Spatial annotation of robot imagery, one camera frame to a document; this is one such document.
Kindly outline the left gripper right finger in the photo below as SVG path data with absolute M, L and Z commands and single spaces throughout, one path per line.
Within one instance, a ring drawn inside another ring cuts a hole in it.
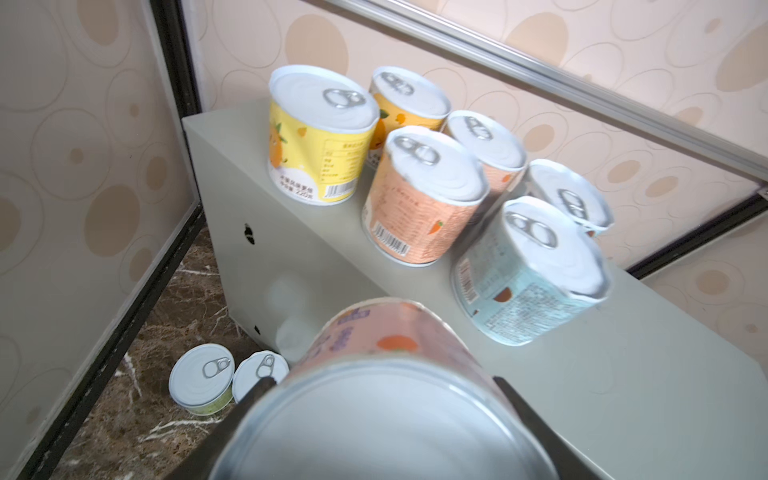
M 554 464 L 560 479 L 598 480 L 599 476 L 550 428 L 528 402 L 502 377 L 494 382 L 518 412 L 522 423 L 531 431 Z

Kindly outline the pink label can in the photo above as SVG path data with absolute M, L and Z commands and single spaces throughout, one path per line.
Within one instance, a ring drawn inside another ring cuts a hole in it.
M 479 159 L 420 126 L 391 132 L 362 209 L 366 236 L 401 265 L 442 257 L 490 193 Z
M 479 159 L 490 185 L 490 198 L 501 196 L 528 166 L 527 154 L 517 137 L 483 114 L 456 110 L 445 120 L 443 133 Z

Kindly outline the blue label can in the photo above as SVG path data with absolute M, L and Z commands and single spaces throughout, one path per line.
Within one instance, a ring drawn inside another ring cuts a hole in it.
M 547 159 L 533 160 L 526 171 L 524 185 L 527 195 L 558 208 L 590 237 L 602 234 L 615 223 L 601 192 L 565 165 Z
M 522 346 L 609 296 L 604 257 L 583 229 L 549 203 L 505 202 L 458 258 L 455 296 L 476 328 Z

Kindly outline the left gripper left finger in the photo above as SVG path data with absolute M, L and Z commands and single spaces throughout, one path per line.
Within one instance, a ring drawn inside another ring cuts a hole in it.
M 226 448 L 246 414 L 259 400 L 276 386 L 272 377 L 266 377 L 246 394 L 243 400 L 214 428 L 202 443 L 189 454 L 165 480 L 206 480 L 219 456 Z

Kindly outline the tall yellow label can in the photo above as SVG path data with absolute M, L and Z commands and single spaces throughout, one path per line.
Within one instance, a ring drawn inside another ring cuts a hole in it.
M 269 81 L 269 176 L 288 197 L 331 206 L 354 195 L 379 121 L 370 92 L 336 72 L 288 65 Z

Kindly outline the small yellow label can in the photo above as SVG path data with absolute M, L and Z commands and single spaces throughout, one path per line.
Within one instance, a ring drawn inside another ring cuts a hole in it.
M 379 109 L 379 120 L 369 146 L 366 164 L 376 170 L 387 136 L 404 126 L 439 131 L 451 112 L 451 103 L 434 83 L 410 70 L 377 68 L 369 89 Z

